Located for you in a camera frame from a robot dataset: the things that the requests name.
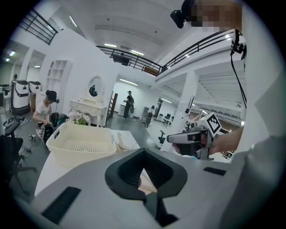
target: white column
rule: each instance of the white column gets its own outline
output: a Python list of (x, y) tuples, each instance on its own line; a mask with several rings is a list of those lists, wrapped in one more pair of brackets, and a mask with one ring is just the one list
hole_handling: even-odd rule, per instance
[(12, 69), (11, 69), (11, 74), (10, 74), (10, 80), (9, 80), (9, 84), (11, 83), (13, 76), (14, 76), (14, 71), (15, 71), (15, 66), (16, 64), (13, 64)]
[(32, 56), (33, 51), (34, 51), (33, 48), (29, 48), (25, 57), (24, 57), (22, 67), (21, 67), (21, 71), (20, 71), (20, 75), (18, 77), (18, 79), (21, 81), (25, 81), (27, 79), (27, 68), (28, 68), (28, 64), (29, 64), (29, 61), (30, 61), (30, 58)]
[[(178, 106), (174, 121), (171, 127), (166, 132), (166, 136), (171, 134), (182, 133), (185, 123), (188, 119), (188, 115), (185, 111), (189, 108), (190, 101), (194, 98), (197, 92), (199, 75), (195, 74), (194, 71), (187, 72), (186, 82), (183, 90), (183, 94)], [(170, 152), (172, 149), (172, 144), (165, 140), (161, 150)]]

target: perforated basket bottom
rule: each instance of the perforated basket bottom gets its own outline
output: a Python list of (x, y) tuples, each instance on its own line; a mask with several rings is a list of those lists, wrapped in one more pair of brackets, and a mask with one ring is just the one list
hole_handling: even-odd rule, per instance
[(108, 151), (107, 145), (105, 143), (94, 143), (94, 142), (82, 142), (68, 140), (65, 142), (64, 149), (79, 151), (79, 152), (91, 152), (91, 153), (105, 153)]

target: white plastic basket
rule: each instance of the white plastic basket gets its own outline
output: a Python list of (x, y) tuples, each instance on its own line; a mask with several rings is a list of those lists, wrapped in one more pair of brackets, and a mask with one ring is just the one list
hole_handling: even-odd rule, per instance
[(116, 153), (110, 129), (72, 123), (63, 123), (46, 145), (59, 164), (69, 167)]

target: vanity table leg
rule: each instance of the vanity table leg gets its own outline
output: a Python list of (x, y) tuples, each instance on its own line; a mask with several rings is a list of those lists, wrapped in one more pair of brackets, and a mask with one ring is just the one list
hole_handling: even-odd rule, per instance
[(102, 124), (101, 124), (101, 115), (97, 115), (97, 127), (99, 127), (99, 125), (102, 127)]

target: white vanity table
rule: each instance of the white vanity table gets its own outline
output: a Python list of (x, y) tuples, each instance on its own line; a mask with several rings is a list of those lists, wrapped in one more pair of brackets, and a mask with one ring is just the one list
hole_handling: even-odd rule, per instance
[(103, 103), (104, 93), (105, 86), (101, 77), (93, 77), (85, 89), (85, 96), (79, 100), (70, 100), (71, 111), (81, 111), (90, 116), (90, 123), (98, 127), (104, 126), (104, 115), (107, 109), (107, 105)]

